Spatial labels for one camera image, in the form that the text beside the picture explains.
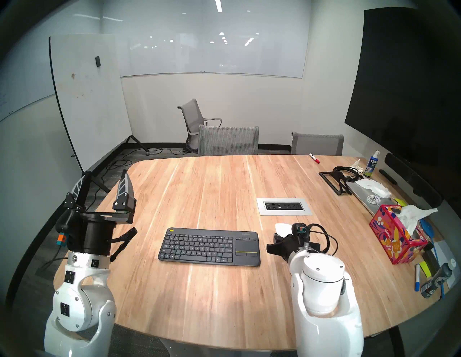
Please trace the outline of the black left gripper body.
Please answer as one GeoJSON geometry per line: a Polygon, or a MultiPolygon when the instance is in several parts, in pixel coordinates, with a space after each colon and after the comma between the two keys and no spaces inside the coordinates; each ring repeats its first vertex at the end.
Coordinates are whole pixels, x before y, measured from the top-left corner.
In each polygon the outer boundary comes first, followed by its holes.
{"type": "Polygon", "coordinates": [[[113,243],[121,243],[113,255],[122,252],[136,235],[131,228],[118,238],[113,238],[116,225],[132,224],[133,212],[84,212],[65,209],[58,218],[55,229],[66,236],[66,244],[71,252],[109,255],[113,243]]]}

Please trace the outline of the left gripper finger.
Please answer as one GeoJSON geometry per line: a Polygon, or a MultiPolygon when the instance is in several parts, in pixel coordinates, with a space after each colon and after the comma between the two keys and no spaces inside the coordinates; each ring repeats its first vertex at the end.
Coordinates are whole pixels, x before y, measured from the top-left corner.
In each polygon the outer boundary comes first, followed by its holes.
{"type": "Polygon", "coordinates": [[[72,190],[67,193],[64,199],[65,209],[76,209],[78,211],[86,211],[85,202],[91,184],[92,172],[86,171],[75,183],[72,190]]]}
{"type": "Polygon", "coordinates": [[[133,184],[127,170],[122,171],[113,209],[115,212],[135,212],[136,198],[134,195],[133,184]]]}

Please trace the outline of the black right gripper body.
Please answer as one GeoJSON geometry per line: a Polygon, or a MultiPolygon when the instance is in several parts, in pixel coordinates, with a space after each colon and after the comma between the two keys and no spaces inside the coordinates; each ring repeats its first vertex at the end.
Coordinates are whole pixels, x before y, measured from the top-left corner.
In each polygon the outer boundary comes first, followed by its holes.
{"type": "Polygon", "coordinates": [[[276,223],[275,234],[285,237],[280,245],[267,244],[267,253],[281,256],[286,262],[290,256],[297,252],[306,250],[309,253],[317,252],[310,244],[310,234],[313,227],[321,228],[319,224],[313,223],[306,225],[305,223],[276,223]]]}

